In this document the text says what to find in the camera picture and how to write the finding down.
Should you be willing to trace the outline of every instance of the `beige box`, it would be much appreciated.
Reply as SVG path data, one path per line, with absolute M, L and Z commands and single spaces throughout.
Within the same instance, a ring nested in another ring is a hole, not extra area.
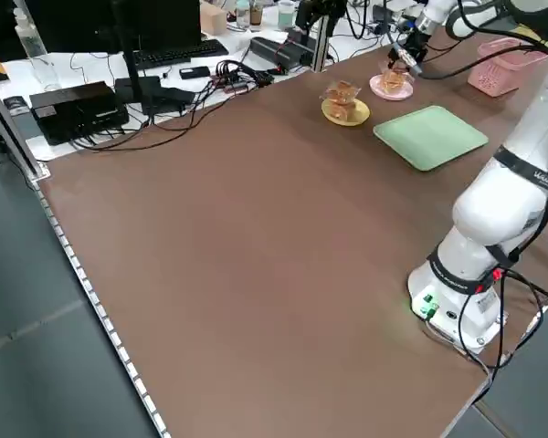
M 221 35 L 227 30 L 227 12 L 201 2 L 201 30 L 209 35 Z

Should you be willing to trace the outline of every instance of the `pink basket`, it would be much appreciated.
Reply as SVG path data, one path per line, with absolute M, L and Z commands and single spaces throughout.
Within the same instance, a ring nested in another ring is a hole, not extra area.
M 516 38 L 502 38 L 479 46 L 479 58 L 486 57 L 507 47 L 515 47 L 522 42 Z M 518 89 L 530 75 L 536 64 L 547 56 L 539 52 L 515 51 L 494 57 L 471 70 L 469 84 L 485 94 L 497 98 L 502 94 Z

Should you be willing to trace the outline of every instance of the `pink plate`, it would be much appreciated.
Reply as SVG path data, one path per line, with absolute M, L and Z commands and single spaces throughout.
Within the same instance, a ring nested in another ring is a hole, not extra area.
M 412 88 L 412 84 L 409 82 L 405 82 L 402 89 L 397 93 L 387 94 L 380 86 L 381 78 L 382 75 L 377 75 L 369 80 L 369 86 L 372 88 L 372 91 L 376 96 L 379 96 L 380 98 L 385 100 L 404 100 L 412 96 L 414 89 Z

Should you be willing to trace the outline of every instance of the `green plate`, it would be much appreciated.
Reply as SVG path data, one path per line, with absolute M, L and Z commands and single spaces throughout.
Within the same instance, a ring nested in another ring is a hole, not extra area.
M 374 134 L 422 172 L 486 144 L 485 134 L 439 106 L 377 125 Z

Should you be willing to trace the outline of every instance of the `keyboard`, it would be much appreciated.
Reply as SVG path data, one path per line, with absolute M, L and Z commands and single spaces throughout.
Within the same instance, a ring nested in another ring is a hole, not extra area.
M 221 57 L 229 55 L 229 52 L 216 39 L 201 41 L 197 46 L 166 48 L 162 50 L 140 50 L 134 52 L 136 69 L 157 68 L 183 64 L 189 62 L 192 57 Z

